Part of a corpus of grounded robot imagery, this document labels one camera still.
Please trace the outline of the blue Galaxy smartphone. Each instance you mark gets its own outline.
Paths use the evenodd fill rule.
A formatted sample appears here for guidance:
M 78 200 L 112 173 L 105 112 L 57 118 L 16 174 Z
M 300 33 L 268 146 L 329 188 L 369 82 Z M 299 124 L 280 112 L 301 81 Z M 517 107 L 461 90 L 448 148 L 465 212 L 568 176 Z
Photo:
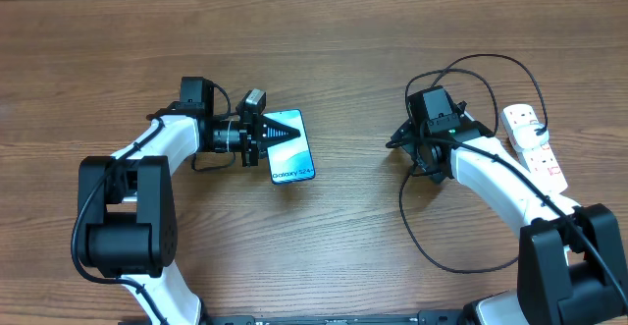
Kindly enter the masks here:
M 300 137 L 268 147 L 271 181 L 280 185 L 314 179 L 316 171 L 301 111 L 291 109 L 264 116 L 300 131 Z

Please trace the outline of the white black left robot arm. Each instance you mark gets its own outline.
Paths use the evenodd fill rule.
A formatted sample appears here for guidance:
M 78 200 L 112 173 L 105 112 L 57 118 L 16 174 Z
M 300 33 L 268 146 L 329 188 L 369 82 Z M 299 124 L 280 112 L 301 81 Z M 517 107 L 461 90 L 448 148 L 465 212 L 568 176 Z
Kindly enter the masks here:
M 73 264 L 91 283 L 130 291 L 150 324 L 211 321 L 175 261 L 172 176 L 182 163 L 194 164 L 200 153 L 229 153 L 245 167 L 268 159 L 275 184 L 315 176 L 300 110 L 268 113 L 265 91 L 252 89 L 217 114 L 219 88 L 203 77 L 184 77 L 179 100 L 147 115 L 150 126 L 141 136 L 79 165 Z

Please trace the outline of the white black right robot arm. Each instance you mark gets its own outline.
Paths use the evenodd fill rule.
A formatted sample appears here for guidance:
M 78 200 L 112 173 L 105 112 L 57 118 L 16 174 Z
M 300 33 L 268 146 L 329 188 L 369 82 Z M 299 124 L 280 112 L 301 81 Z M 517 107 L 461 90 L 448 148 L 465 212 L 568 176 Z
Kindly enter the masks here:
M 627 313 L 627 262 L 617 219 L 552 193 L 438 85 L 404 98 L 403 147 L 415 176 L 450 178 L 480 196 L 518 239 L 516 288 L 467 303 L 458 324 L 598 324 Z

